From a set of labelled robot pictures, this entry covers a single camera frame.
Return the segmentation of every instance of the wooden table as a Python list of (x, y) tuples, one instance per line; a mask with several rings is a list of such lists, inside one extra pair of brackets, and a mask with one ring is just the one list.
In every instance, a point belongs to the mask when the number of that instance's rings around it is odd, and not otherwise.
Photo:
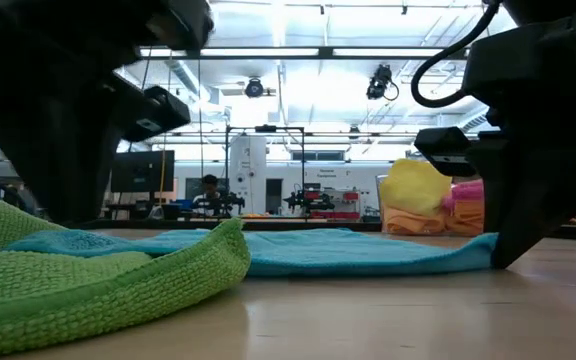
[(247, 280), (165, 319), (6, 359), (574, 360), (576, 241), (544, 240), (506, 271)]

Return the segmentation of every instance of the microfiber cloth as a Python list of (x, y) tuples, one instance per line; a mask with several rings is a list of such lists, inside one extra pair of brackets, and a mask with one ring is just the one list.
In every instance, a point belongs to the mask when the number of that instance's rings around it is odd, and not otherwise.
[[(0, 200), (0, 250), (42, 230), (66, 231)], [(236, 285), (249, 264), (237, 219), (155, 259), (0, 251), (0, 355), (165, 316)]]
[[(193, 246), (202, 230), (177, 230), (143, 240), (125, 240), (81, 230), (42, 231), (6, 249), (83, 257), (125, 251), (153, 256)], [(416, 275), (490, 268), (496, 235), (461, 249), (388, 240), (341, 229), (245, 233), (251, 254), (248, 276)]]

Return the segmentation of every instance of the orange cloth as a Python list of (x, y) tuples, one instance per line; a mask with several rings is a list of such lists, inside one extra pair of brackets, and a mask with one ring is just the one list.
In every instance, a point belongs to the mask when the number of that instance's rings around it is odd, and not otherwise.
[(439, 234), (445, 229), (444, 214), (421, 216), (391, 207), (384, 208), (383, 231), (405, 235)]
[(484, 201), (455, 201), (454, 213), (446, 218), (446, 228), (459, 235), (481, 234), (484, 231)]

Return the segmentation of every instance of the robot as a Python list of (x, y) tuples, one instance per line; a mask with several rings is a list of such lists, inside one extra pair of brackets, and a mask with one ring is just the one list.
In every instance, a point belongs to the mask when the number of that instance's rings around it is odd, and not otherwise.
[[(471, 142), (458, 129), (429, 129), (415, 145), (444, 174), (481, 175), (485, 230), (499, 233), (492, 263), (505, 268), (576, 214), (576, 1), (485, 2), (475, 29), (411, 86), (428, 107), (474, 96), (500, 130)], [(460, 91), (424, 98), (423, 73), (474, 41), (502, 2), (519, 27), (472, 44)], [(119, 140), (156, 135), (127, 134), (139, 119), (181, 109), (113, 69), (139, 60), (138, 46), (200, 49), (212, 28), (205, 0), (0, 0), (0, 146), (53, 220), (94, 219)]]

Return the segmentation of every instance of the monitor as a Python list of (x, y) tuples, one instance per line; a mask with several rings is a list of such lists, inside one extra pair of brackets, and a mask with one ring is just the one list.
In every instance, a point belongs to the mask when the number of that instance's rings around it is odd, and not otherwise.
[(162, 167), (163, 191), (173, 191), (174, 151), (118, 153), (112, 165), (110, 191), (158, 192), (161, 188)]

